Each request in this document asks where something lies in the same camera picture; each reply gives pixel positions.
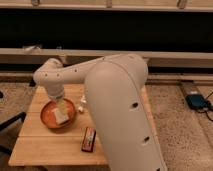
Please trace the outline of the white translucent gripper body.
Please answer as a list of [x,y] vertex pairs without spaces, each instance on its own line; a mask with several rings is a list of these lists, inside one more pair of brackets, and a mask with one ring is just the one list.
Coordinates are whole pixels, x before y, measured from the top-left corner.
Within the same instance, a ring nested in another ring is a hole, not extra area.
[[57,106],[57,108],[59,109],[59,111],[64,114],[67,115],[68,114],[68,109],[67,109],[67,105],[66,105],[66,100],[64,99],[64,97],[61,98],[57,98],[57,99],[51,99],[52,102],[54,102]]

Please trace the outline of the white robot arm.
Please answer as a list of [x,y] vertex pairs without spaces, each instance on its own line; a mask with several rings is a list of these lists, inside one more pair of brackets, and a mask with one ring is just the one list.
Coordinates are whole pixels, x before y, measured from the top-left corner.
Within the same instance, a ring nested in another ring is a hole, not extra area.
[[52,100],[64,96],[65,84],[84,85],[87,107],[111,171],[167,171],[141,97],[147,76],[147,63],[141,56],[117,54],[69,67],[51,58],[33,79]]

